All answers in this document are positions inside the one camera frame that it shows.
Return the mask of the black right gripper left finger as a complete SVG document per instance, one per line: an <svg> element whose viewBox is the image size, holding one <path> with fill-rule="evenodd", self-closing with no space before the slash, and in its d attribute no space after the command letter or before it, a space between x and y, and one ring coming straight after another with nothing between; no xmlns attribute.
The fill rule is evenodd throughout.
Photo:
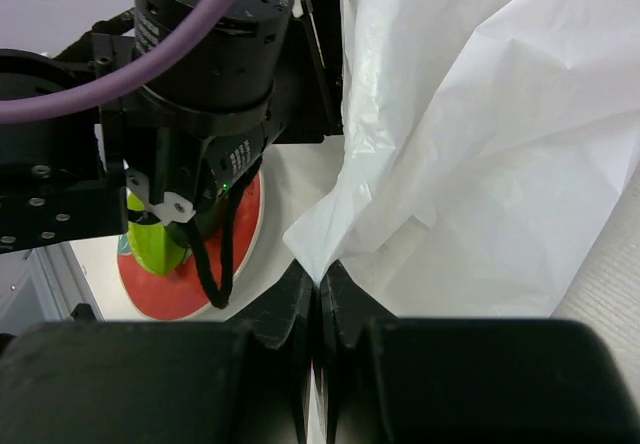
<svg viewBox="0 0 640 444"><path fill-rule="evenodd" d="M303 443L312 307L292 263L223 322L37 326L1 358L1 439Z"/></svg>

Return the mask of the white plastic bag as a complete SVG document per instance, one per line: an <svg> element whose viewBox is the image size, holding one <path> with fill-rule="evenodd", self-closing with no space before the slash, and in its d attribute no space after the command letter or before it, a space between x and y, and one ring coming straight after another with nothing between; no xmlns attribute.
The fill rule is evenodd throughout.
<svg viewBox="0 0 640 444"><path fill-rule="evenodd" d="M639 163L639 0L340 0L343 165L285 233L413 316L549 316Z"/></svg>

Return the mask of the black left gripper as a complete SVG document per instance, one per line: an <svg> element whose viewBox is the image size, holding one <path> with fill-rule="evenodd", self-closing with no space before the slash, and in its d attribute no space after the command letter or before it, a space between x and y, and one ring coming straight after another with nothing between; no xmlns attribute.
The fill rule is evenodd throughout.
<svg viewBox="0 0 640 444"><path fill-rule="evenodd" d="M341 135L343 48L340 0L301 0L276 68L272 110L277 144L317 144Z"/></svg>

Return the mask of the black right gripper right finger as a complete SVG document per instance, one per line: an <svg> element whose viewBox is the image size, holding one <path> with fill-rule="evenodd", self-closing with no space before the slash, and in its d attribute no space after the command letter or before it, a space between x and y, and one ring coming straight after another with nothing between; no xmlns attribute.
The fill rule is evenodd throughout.
<svg viewBox="0 0 640 444"><path fill-rule="evenodd" d="M639 413L588 326L398 317L340 263L318 289L330 443L635 443Z"/></svg>

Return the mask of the bright green fake fruit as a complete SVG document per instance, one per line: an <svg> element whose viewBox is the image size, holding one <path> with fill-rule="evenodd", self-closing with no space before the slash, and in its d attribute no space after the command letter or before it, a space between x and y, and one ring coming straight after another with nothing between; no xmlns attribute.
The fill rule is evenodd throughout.
<svg viewBox="0 0 640 444"><path fill-rule="evenodd" d="M220 280L219 230L226 201L197 214L196 224L206 244L211 272ZM186 266L195 265L188 238L179 224L138 224L130 222L127 233L118 242L117 264L124 284L159 280L173 272L185 273Z"/></svg>

